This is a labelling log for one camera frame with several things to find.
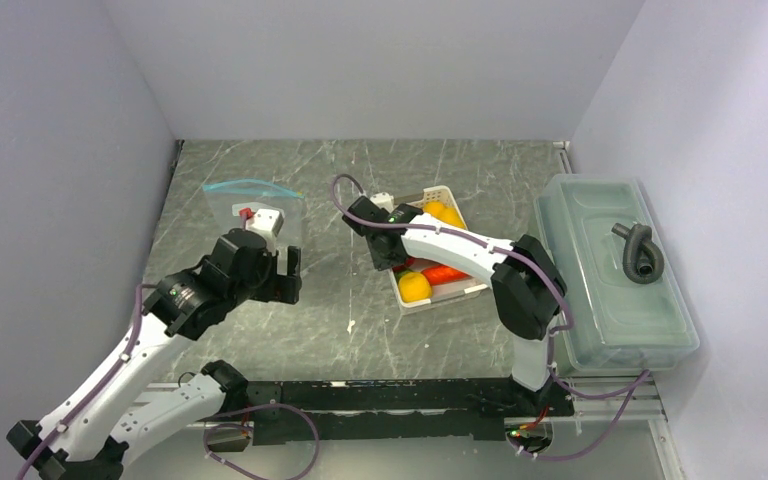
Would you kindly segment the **clear zip top bag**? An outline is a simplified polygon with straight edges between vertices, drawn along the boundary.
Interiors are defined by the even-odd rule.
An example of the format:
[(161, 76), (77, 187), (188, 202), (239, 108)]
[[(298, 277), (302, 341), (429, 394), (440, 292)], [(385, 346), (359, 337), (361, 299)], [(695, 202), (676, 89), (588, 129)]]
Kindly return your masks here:
[(209, 184), (202, 187), (222, 233), (242, 228), (237, 210), (271, 208), (284, 215), (284, 225), (277, 240), (278, 268), (286, 272), (287, 248), (304, 244), (304, 218), (307, 213), (303, 194), (264, 180), (242, 179)]

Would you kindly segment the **yellow lemon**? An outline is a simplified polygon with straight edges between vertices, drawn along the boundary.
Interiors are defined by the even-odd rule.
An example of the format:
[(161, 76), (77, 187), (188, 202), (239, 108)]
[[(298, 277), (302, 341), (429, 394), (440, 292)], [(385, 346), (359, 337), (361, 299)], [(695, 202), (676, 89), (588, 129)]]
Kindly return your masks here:
[(401, 300), (406, 304), (427, 300), (433, 295), (433, 288), (426, 278), (413, 271), (398, 280), (397, 287)]

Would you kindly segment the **white perforated plastic basket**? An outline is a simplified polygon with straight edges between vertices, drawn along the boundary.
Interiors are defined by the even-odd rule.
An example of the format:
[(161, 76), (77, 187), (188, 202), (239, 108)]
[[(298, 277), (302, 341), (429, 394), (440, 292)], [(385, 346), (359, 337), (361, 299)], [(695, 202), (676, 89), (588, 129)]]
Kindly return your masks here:
[[(405, 203), (418, 208), (422, 208), (429, 201), (440, 201), (444, 203), (447, 207), (455, 208), (460, 214), (461, 218), (463, 219), (463, 214), (457, 205), (457, 201), (453, 193), (445, 185), (426, 187), (423, 189), (421, 193), (413, 193), (413, 194), (403, 195), (400, 197), (394, 196), (394, 201), (395, 201), (395, 207), (398, 206), (399, 204)], [(426, 259), (422, 259), (422, 260), (416, 259), (415, 263), (411, 266), (410, 270), (412, 270), (413, 272), (421, 273), (423, 269), (432, 267), (435, 265), (440, 265), (440, 264), (430, 260), (426, 260)], [(462, 281), (453, 282), (453, 283), (444, 284), (444, 285), (432, 286), (433, 295), (431, 296), (430, 299), (406, 304), (400, 298), (398, 287), (397, 287), (398, 280), (396, 280), (391, 270), (388, 272), (388, 277), (389, 277), (392, 289), (394, 291), (394, 294), (396, 296), (399, 309), (401, 313), (404, 315), (420, 312), (424, 310), (429, 310), (431, 308), (439, 307), (446, 303), (472, 299), (472, 298), (478, 297), (485, 290), (489, 289), (487, 285), (482, 284), (477, 279), (470, 277), (467, 280), (462, 280)]]

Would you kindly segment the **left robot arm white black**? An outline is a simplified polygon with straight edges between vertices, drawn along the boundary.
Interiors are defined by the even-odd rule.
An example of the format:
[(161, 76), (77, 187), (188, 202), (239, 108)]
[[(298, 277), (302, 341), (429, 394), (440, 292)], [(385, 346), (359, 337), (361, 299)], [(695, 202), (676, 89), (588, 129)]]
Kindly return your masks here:
[(301, 258), (297, 246), (279, 253), (272, 233), (234, 228), (195, 266), (150, 286), (96, 370), (42, 419), (20, 420), (9, 430), (7, 441), (24, 460), (17, 478), (35, 470), (42, 479), (118, 479), (187, 424), (239, 417), (249, 405), (249, 382), (222, 360), (145, 407), (130, 407), (161, 367), (242, 303), (297, 303)]

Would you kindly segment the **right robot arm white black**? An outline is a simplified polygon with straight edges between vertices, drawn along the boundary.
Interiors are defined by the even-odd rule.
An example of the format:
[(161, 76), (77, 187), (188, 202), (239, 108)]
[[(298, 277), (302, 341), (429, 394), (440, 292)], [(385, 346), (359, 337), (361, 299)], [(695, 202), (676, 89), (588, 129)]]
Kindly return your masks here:
[(542, 244), (478, 235), (448, 225), (422, 209), (388, 211), (366, 196), (337, 206), (344, 221), (367, 240), (375, 268), (390, 269), (409, 257), (452, 267), (488, 286), (500, 323), (514, 336), (511, 401), (534, 415), (550, 399), (554, 336), (559, 313), (570, 316), (567, 286)]

